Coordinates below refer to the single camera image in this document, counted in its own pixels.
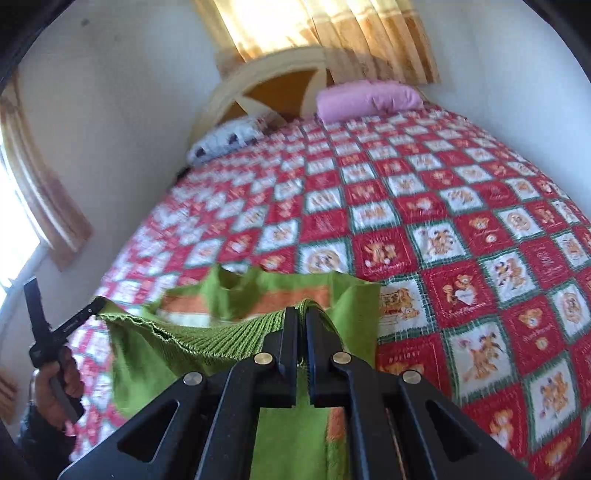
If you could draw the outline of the person's left forearm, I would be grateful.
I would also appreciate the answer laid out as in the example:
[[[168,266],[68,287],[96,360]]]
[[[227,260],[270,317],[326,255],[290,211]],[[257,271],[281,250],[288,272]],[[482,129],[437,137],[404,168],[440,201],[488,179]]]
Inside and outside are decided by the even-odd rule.
[[[40,479],[57,479],[71,464],[76,437],[68,434],[66,422],[61,414],[53,422],[48,421],[33,402],[27,407],[17,446]]]

